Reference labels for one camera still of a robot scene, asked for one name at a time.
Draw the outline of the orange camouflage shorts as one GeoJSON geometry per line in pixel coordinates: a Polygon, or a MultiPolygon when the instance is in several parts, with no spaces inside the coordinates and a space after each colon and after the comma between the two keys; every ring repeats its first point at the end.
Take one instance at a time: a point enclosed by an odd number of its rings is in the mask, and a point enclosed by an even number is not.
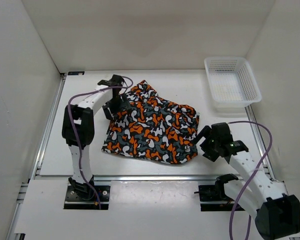
{"type": "Polygon", "coordinates": [[[110,121],[103,152],[171,165],[198,155],[193,140],[200,114],[193,107],[160,97],[145,80],[125,95],[130,109],[110,121]]]}

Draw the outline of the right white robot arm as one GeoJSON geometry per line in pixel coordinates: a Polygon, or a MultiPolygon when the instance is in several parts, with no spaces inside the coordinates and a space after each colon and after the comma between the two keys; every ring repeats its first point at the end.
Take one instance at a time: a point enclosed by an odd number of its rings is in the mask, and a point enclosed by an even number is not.
{"type": "Polygon", "coordinates": [[[234,140],[226,122],[206,125],[193,140],[203,155],[215,162],[223,158],[240,175],[217,177],[214,193],[220,200],[234,201],[229,219],[229,237],[233,239],[233,223],[237,207],[244,209],[248,225],[255,227],[264,240],[276,240],[300,232],[300,201],[288,195],[282,182],[270,179],[262,167],[263,160],[254,160],[241,140],[234,140]]]}

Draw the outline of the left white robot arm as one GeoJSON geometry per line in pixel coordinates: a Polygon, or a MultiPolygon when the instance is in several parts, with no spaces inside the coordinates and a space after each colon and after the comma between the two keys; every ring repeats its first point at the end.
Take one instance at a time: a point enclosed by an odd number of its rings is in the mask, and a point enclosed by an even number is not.
{"type": "Polygon", "coordinates": [[[106,119],[112,120],[127,102],[120,91],[132,85],[132,79],[114,74],[109,80],[100,80],[94,90],[72,96],[64,109],[61,135],[69,147],[73,167],[68,181],[83,200],[96,195],[89,153],[95,136],[95,114],[102,109],[106,119]]]}

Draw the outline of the white plastic basket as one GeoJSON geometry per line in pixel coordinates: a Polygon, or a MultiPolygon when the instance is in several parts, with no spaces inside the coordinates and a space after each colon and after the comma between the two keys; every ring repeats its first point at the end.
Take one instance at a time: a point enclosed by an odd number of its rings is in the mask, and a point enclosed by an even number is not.
{"type": "Polygon", "coordinates": [[[253,71],[245,58],[207,57],[204,67],[216,109],[242,109],[262,100],[253,71]]]}

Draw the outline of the aluminium right side rail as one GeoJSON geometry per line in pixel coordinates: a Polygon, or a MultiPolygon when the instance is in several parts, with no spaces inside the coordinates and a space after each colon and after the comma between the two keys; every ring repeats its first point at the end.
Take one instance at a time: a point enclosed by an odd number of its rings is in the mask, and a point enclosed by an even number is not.
{"type": "MultiPolygon", "coordinates": [[[[245,111],[247,114],[247,118],[250,122],[257,122],[253,108],[251,105],[245,107],[245,111]]],[[[258,151],[260,153],[261,156],[263,156],[266,153],[267,150],[267,146],[265,145],[265,142],[263,140],[262,137],[262,133],[261,130],[263,129],[262,127],[260,127],[259,125],[255,124],[255,123],[251,123],[251,130],[252,130],[252,134],[254,136],[254,140],[256,142],[256,145],[258,147],[258,151]]],[[[273,168],[271,165],[271,161],[269,159],[269,156],[265,156],[263,159],[263,169],[265,171],[265,173],[268,175],[268,177],[271,180],[276,180],[274,172],[273,172],[273,168]]]]}

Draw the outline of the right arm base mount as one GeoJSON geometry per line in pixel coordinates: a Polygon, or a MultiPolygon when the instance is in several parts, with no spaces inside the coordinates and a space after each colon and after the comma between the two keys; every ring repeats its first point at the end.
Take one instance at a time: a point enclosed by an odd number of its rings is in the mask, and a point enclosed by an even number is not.
{"type": "Polygon", "coordinates": [[[235,202],[221,198],[214,185],[199,185],[194,194],[199,196],[201,212],[231,212],[235,202]]]}

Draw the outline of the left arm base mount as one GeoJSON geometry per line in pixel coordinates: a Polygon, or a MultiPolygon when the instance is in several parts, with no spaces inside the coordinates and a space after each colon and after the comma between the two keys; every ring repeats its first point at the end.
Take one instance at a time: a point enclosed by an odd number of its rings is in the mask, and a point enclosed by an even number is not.
{"type": "Polygon", "coordinates": [[[94,191],[88,187],[88,192],[75,190],[68,184],[63,208],[65,210],[108,210],[111,196],[110,185],[94,185],[95,191],[98,193],[100,204],[94,191]]]}

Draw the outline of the aluminium front rail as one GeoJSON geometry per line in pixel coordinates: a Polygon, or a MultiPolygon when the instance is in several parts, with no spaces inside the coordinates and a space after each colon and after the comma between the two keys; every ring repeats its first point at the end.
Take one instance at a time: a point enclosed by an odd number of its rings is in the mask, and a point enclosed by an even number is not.
{"type": "MultiPolygon", "coordinates": [[[[226,173],[217,175],[95,175],[95,182],[109,181],[213,181],[217,177],[226,173]]],[[[70,176],[66,175],[36,175],[30,180],[68,180],[70,176]]]]}

